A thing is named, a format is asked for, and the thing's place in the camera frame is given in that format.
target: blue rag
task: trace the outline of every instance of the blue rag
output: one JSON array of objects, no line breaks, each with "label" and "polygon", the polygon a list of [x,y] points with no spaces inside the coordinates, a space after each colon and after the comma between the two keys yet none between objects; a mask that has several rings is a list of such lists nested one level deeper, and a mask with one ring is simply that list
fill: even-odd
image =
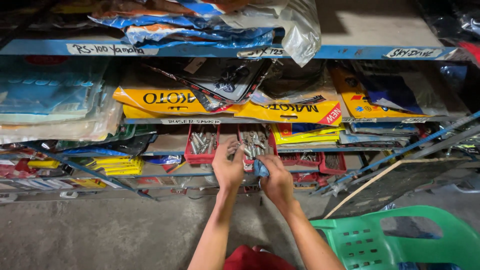
[{"label": "blue rag", "polygon": [[255,176],[261,176],[261,177],[270,175],[267,167],[265,167],[265,165],[260,160],[255,160],[253,162],[253,174]]}]

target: red shirt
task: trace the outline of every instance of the red shirt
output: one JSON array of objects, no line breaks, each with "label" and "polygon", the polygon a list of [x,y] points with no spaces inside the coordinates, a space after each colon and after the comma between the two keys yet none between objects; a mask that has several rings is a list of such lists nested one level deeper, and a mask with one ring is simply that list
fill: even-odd
[{"label": "red shirt", "polygon": [[223,270],[295,270],[295,267],[275,254],[241,245],[225,260]]}]

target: green plastic chair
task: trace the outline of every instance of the green plastic chair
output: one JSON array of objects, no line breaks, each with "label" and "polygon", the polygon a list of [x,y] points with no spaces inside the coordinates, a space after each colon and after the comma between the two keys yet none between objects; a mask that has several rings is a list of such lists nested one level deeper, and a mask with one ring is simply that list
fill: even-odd
[{"label": "green plastic chair", "polygon": [[[426,217],[443,231],[441,239],[385,236],[380,220]],[[347,270],[398,270],[399,262],[454,263],[462,270],[480,270],[480,235],[442,209],[412,206],[337,220],[311,221]]]}]

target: gray floor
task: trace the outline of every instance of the gray floor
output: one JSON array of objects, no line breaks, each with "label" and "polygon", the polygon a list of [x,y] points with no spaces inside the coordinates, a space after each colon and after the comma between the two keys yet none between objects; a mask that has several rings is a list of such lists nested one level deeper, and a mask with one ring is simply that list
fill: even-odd
[{"label": "gray floor", "polygon": [[[425,192],[397,206],[441,207],[480,230],[480,195]],[[296,195],[307,217],[319,216],[327,198]],[[291,233],[265,197],[239,196],[227,254],[238,245],[266,245],[303,269]],[[166,202],[147,199],[12,203],[0,207],[0,268],[35,270],[186,269],[215,197]],[[390,224],[395,229],[398,224]]]}]

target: forearm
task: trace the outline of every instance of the forearm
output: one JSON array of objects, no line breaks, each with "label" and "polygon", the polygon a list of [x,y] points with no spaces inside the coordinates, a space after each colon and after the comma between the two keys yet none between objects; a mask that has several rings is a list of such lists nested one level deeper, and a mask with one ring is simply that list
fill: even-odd
[{"label": "forearm", "polygon": [[310,224],[298,201],[279,207],[279,210],[292,231],[307,270],[345,270],[330,246]]},{"label": "forearm", "polygon": [[230,218],[237,189],[220,190],[188,270],[221,270],[227,252]]}]

